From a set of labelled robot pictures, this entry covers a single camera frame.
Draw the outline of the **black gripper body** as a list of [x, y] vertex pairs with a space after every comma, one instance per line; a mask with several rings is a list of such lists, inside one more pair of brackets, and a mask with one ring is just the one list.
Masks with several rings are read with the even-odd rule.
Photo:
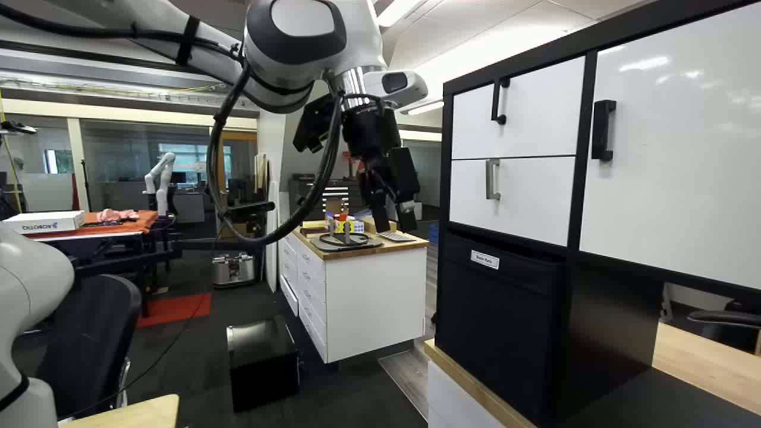
[[344, 137], [350, 155], [363, 162], [360, 187], [364, 200], [386, 193], [396, 202], [411, 200], [422, 185], [411, 152], [401, 142], [396, 113], [367, 103], [344, 116]]

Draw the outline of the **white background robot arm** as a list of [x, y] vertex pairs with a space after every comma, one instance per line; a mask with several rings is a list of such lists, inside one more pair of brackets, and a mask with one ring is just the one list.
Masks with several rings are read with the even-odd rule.
[[161, 162], [143, 177], [146, 195], [155, 197], [161, 216], [169, 214], [169, 185], [171, 185], [175, 162], [176, 162], [176, 155], [164, 152]]

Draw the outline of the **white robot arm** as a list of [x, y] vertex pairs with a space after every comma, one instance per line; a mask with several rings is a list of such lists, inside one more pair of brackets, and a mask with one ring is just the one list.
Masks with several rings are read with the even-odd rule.
[[[63, 0], [82, 27], [34, 16], [12, 6], [2, 15], [70, 39], [128, 39], [182, 67], [232, 86], [214, 122], [241, 98], [273, 115], [308, 104], [327, 84], [333, 113], [328, 140], [347, 142], [367, 165], [398, 136], [396, 113], [429, 96], [414, 72], [389, 67], [372, 0], [250, 0], [239, 39], [176, 8], [171, 0]], [[7, 227], [0, 234], [0, 424], [58, 428], [52, 388], [20, 371], [12, 346], [49, 318], [75, 286], [70, 256]]]

